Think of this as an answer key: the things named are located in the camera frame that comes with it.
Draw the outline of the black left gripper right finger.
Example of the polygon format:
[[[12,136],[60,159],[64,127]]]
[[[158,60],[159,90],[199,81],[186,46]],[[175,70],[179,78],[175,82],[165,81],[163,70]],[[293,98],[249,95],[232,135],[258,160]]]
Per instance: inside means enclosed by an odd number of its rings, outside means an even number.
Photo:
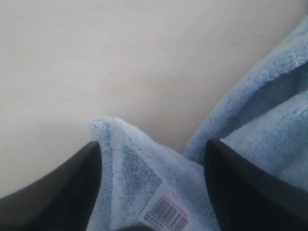
[[[219,140],[209,140],[204,176],[222,231],[306,231],[308,193],[255,166]]]

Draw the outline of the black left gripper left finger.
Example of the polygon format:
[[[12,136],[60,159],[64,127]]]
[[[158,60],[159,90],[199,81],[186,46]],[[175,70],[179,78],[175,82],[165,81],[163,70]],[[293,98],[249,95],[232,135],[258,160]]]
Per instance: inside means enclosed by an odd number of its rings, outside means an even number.
[[[2,231],[84,231],[102,179],[98,142],[55,170],[0,200]]]

